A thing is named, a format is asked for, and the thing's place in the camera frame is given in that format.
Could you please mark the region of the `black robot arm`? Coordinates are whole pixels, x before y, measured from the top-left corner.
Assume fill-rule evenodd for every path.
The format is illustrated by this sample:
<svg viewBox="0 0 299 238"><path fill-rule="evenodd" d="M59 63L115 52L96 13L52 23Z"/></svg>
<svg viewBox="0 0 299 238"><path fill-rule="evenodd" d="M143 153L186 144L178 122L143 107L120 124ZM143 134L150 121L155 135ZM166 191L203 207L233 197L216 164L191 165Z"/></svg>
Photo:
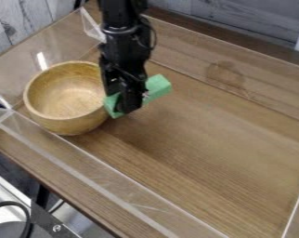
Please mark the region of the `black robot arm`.
<svg viewBox="0 0 299 238"><path fill-rule="evenodd" d="M146 63L156 46L155 30L143 16L148 0L98 0L102 12L99 66L107 96L119 94L115 111L142 108L147 90Z"/></svg>

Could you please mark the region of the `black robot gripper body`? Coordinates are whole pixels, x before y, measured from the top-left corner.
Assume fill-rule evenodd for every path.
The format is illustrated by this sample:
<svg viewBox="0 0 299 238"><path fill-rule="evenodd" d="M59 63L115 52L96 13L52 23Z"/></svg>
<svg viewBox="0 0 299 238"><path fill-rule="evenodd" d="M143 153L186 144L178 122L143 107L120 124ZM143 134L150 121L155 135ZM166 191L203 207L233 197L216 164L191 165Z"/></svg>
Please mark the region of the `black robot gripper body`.
<svg viewBox="0 0 299 238"><path fill-rule="evenodd" d="M103 28L107 47L112 50L118 61L119 77L127 76L135 81L146 81L148 74L146 62L151 51L151 28L148 26L134 26L131 28Z"/></svg>

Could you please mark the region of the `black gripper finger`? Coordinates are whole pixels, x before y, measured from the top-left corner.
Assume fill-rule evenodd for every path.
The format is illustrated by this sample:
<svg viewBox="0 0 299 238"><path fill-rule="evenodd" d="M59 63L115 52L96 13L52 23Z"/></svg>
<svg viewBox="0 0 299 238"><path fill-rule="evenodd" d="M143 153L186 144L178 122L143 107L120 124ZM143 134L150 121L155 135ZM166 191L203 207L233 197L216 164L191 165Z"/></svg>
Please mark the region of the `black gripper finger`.
<svg viewBox="0 0 299 238"><path fill-rule="evenodd" d="M144 94L148 92L146 81L135 81L124 76L119 81L119 96L115 110L131 113L143 107Z"/></svg>
<svg viewBox="0 0 299 238"><path fill-rule="evenodd" d="M118 61L112 50L107 47L104 43L100 44L99 51L99 67L102 70L102 80L106 89L106 94L111 96L119 91L119 72L116 69Z"/></svg>

